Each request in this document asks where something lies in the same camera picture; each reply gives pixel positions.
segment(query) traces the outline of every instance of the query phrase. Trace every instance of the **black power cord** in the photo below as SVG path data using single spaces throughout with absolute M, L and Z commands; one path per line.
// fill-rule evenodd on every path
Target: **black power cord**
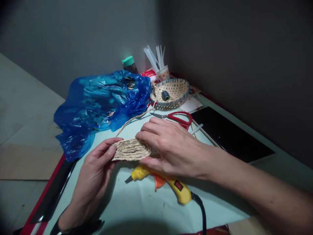
M 200 208 L 201 208 L 201 212 L 202 212 L 202 225 L 203 225 L 203 227 L 202 227 L 202 234 L 203 234 L 203 235 L 206 235 L 206 216 L 205 216 L 205 209 L 204 209 L 202 200 L 200 199 L 200 197 L 199 197 L 197 194 L 195 194 L 195 193 L 193 193 L 193 192 L 191 192 L 191 198 L 192 198 L 193 200 L 195 200 L 195 201 L 199 204 L 199 206 L 200 206 Z

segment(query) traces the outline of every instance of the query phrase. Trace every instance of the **fingernail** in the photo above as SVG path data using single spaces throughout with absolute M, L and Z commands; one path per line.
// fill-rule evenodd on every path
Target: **fingernail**
M 107 154 L 108 155 L 113 155 L 113 154 L 115 154 L 115 151 L 116 151 L 116 146 L 115 145 L 111 145 L 109 147 L 109 149 L 107 150 Z

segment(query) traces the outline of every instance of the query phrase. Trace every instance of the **black wristband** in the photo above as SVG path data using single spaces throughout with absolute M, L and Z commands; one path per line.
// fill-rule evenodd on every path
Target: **black wristband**
M 89 221 L 88 223 L 85 223 L 85 224 L 82 224 L 78 227 L 73 228 L 71 231 L 69 231 L 67 233 L 62 233 L 60 228 L 59 228 L 59 218 L 58 218 L 57 222 L 55 223 L 55 225 L 53 226 L 50 235 L 60 235 L 60 234 L 89 235 L 89 234 L 92 234 L 95 231 L 97 231 L 99 229 L 99 227 L 102 225 L 101 220 L 97 220 L 96 222 L 93 222 L 93 223 L 91 223 Z

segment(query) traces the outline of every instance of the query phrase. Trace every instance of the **dark thread spool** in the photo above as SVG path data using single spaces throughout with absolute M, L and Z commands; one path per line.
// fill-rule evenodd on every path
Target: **dark thread spool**
M 168 101 L 170 99 L 170 95 L 168 94 L 167 91 L 162 91 L 162 99 L 164 101 Z

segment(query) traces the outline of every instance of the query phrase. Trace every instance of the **table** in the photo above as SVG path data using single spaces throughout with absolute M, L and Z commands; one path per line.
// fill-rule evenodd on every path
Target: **table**
M 304 189 L 312 187 L 312 169 L 285 153 L 217 104 L 203 96 L 201 96 L 201 102 L 204 106 L 210 106 L 215 109 L 275 152 L 272 156 L 252 163 L 254 166 L 295 186 Z M 172 111 L 156 111 L 156 113 L 160 114 L 168 114 L 170 112 Z M 146 114 L 141 119 L 133 121 L 124 128 L 119 137 L 124 139 L 133 138 L 150 117 L 150 114 Z M 113 133 L 108 130 L 96 134 L 91 149 L 76 164 L 44 234 L 50 234 L 58 217 L 69 204 L 86 155 L 104 139 L 115 137 L 117 132 Z M 200 141 L 212 145 L 201 132 L 197 132 L 197 136 Z M 105 220 L 105 225 L 97 234 L 131 232 L 139 234 L 183 234 L 197 232 L 202 229 L 200 207 L 195 201 L 191 201 L 187 205 L 179 205 L 174 192 L 168 184 L 159 188 L 157 192 L 154 192 L 154 179 L 151 176 L 142 181 L 133 181 L 125 184 L 125 179 L 129 177 L 135 166 L 135 163 L 119 163 L 116 165 L 104 199 L 96 212 L 100 215 L 100 219 Z M 181 180 L 202 199 L 207 215 L 207 228 L 242 220 L 255 214 L 255 211 L 247 202 L 218 185 L 195 179 L 181 178 Z

